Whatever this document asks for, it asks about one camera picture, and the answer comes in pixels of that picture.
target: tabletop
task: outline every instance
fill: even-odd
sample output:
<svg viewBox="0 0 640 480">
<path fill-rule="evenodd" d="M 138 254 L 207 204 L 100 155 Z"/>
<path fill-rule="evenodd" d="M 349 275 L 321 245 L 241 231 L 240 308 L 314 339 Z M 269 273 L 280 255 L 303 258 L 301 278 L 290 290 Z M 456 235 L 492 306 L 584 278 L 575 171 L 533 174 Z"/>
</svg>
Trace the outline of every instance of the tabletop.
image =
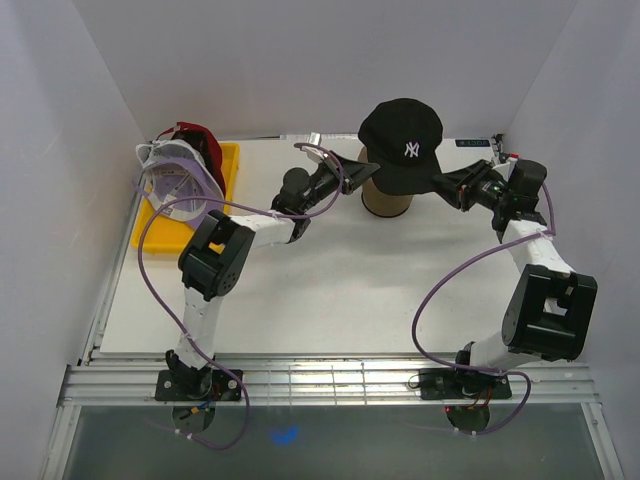
<svg viewBox="0 0 640 480">
<path fill-rule="evenodd" d="M 286 170 L 315 169 L 292 141 L 238 143 L 234 200 L 239 203 L 268 208 Z M 362 147 L 354 139 L 325 140 L 323 146 L 352 159 Z M 481 158 L 490 160 L 492 152 L 458 148 L 453 140 L 444 140 L 437 155 L 447 172 Z M 413 353 L 410 327 L 416 308 L 449 271 L 497 245 L 491 217 L 480 206 L 459 212 L 431 193 L 416 196 L 402 216 L 382 219 L 365 210 L 360 192 L 341 196 L 331 210 L 311 221 L 296 243 L 251 252 L 240 281 L 222 304 L 216 352 Z M 145 254 L 144 261 L 160 295 L 181 316 L 184 294 L 177 255 Z M 423 346 L 455 352 L 500 329 L 518 278 L 505 252 L 455 277 L 423 313 Z M 143 283 L 136 250 L 129 246 L 101 353 L 163 353 L 175 348 L 178 337 L 177 327 Z"/>
</svg>

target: gray wall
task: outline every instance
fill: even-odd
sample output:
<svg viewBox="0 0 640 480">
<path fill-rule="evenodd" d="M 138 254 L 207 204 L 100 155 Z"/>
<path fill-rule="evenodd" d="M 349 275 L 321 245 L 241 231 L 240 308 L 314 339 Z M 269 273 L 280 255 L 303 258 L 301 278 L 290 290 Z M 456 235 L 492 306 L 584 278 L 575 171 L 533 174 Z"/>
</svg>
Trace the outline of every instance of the gray wall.
<svg viewBox="0 0 640 480">
<path fill-rule="evenodd" d="M 446 134 L 504 131 L 576 0 L 74 0 L 147 137 L 355 132 L 413 96 Z"/>
<path fill-rule="evenodd" d="M 141 140 L 69 0 L 0 0 L 0 478 L 38 475 Z"/>
<path fill-rule="evenodd" d="M 640 478 L 640 6 L 580 0 L 508 130 L 549 169 L 558 248 L 599 282 L 583 354 L 628 478 Z"/>
</svg>

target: white ny logo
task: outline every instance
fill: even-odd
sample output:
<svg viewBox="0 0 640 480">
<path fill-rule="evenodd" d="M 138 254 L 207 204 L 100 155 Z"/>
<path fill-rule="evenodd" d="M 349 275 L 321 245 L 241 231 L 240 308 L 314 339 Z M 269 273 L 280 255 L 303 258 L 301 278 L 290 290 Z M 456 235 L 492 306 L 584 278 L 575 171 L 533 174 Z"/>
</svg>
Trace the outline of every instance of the white ny logo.
<svg viewBox="0 0 640 480">
<path fill-rule="evenodd" d="M 404 151 L 404 156 L 409 158 L 417 157 L 419 148 L 420 144 L 418 142 L 407 143 L 407 149 Z"/>
</svg>

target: yellow bin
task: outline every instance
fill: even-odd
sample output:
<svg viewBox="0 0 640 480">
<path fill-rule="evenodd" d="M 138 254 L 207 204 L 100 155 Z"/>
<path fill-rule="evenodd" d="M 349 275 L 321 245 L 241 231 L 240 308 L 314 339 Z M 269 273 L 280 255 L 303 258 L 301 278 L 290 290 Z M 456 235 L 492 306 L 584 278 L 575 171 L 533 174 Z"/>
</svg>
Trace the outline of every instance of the yellow bin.
<svg viewBox="0 0 640 480">
<path fill-rule="evenodd" d="M 237 143 L 221 143 L 222 147 L 222 176 L 227 186 L 225 200 L 233 199 L 233 187 L 236 183 L 236 173 L 238 172 L 238 159 L 240 157 L 240 145 Z M 138 219 L 131 235 L 131 245 L 138 248 L 140 235 L 147 224 L 153 207 L 146 198 L 140 202 Z M 229 214 L 229 205 L 224 206 L 224 213 Z M 171 218 L 159 216 L 151 225 L 147 237 L 144 239 L 144 251 L 149 253 L 182 253 L 187 245 L 193 229 L 186 223 L 172 220 Z"/>
</svg>

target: black label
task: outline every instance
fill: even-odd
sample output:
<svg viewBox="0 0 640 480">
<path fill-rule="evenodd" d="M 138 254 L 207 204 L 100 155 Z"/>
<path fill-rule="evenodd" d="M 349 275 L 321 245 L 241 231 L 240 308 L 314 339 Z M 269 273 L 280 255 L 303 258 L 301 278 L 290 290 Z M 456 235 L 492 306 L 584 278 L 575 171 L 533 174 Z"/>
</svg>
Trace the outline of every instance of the black label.
<svg viewBox="0 0 640 480">
<path fill-rule="evenodd" d="M 482 140 L 482 139 L 476 139 L 476 140 L 459 140 L 456 138 L 456 147 L 490 147 L 491 144 L 489 143 L 489 140 Z"/>
</svg>

